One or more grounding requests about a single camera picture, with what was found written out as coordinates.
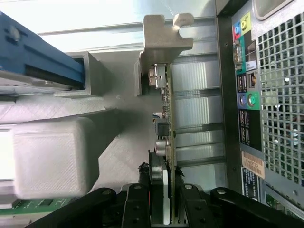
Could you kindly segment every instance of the metal mesh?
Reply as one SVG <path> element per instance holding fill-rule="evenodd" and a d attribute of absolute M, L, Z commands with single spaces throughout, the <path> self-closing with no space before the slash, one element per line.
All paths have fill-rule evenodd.
<path fill-rule="evenodd" d="M 304 186 L 304 14 L 258 38 L 266 168 Z"/>

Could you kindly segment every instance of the sticker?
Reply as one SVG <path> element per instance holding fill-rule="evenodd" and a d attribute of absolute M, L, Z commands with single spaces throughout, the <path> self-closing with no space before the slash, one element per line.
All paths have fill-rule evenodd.
<path fill-rule="evenodd" d="M 244 196 L 260 201 L 259 178 L 244 167 L 242 167 L 242 189 Z"/>
<path fill-rule="evenodd" d="M 252 171 L 255 175 L 265 179 L 265 164 L 264 161 L 252 154 L 242 151 L 242 165 Z"/>
<path fill-rule="evenodd" d="M 245 35 L 251 30 L 250 12 L 241 18 L 241 35 Z"/>
<path fill-rule="evenodd" d="M 256 61 L 249 61 L 246 62 L 246 70 L 250 71 L 250 70 L 254 70 L 257 67 L 257 62 Z"/>

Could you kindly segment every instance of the circuit board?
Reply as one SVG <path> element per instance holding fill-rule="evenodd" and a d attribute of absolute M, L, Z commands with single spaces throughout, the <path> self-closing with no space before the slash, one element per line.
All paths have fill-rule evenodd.
<path fill-rule="evenodd" d="M 52 212 L 67 205 L 73 201 L 73 199 L 74 198 L 22 200 L 12 209 L 0 209 L 0 216 Z"/>
<path fill-rule="evenodd" d="M 173 86 L 172 86 L 172 77 L 171 77 L 171 70 L 170 65 L 166 66 L 166 87 L 161 90 L 162 94 L 162 109 L 163 114 L 165 118 L 168 121 L 169 124 L 169 136 L 168 140 L 170 143 L 170 146 L 168 147 L 169 150 L 166 152 L 166 160 L 169 163 L 170 167 L 170 177 L 171 177 L 171 205 L 172 205 L 172 211 L 171 211 L 171 217 L 175 217 L 175 211 L 174 211 L 174 203 L 175 203 L 175 144 L 174 144 L 174 138 L 175 138 L 175 126 L 174 126 L 174 96 L 173 96 Z"/>
<path fill-rule="evenodd" d="M 294 213 L 292 213 L 290 210 L 288 210 L 287 208 L 285 208 L 279 201 L 277 201 L 275 198 L 273 198 L 271 195 L 266 194 L 266 203 L 267 205 L 269 205 L 270 207 L 286 214 L 289 215 L 293 218 L 296 219 L 300 219 L 299 217 L 297 217 Z"/>

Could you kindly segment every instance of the vga port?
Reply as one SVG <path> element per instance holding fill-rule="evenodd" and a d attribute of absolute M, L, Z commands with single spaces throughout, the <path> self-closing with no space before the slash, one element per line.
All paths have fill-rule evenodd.
<path fill-rule="evenodd" d="M 239 40 L 235 40 L 233 43 L 233 62 L 235 70 L 242 70 L 243 55 L 242 46 Z"/>

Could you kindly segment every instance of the barcode label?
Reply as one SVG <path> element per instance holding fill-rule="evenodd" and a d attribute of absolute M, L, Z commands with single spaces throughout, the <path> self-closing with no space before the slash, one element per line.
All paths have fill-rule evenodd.
<path fill-rule="evenodd" d="M 251 155 L 250 153 L 244 152 L 244 157 L 258 163 L 259 165 L 263 165 L 262 164 L 262 159 L 257 158 L 255 156 Z"/>
<path fill-rule="evenodd" d="M 255 175 L 265 179 L 264 161 L 246 151 L 242 151 L 242 165 L 252 171 Z"/>
<path fill-rule="evenodd" d="M 262 172 L 261 170 L 259 170 L 258 168 L 254 167 L 253 165 L 251 165 L 250 163 L 246 163 L 246 167 L 249 169 L 249 170 L 252 170 L 254 173 L 258 173 L 260 175 L 262 175 Z"/>

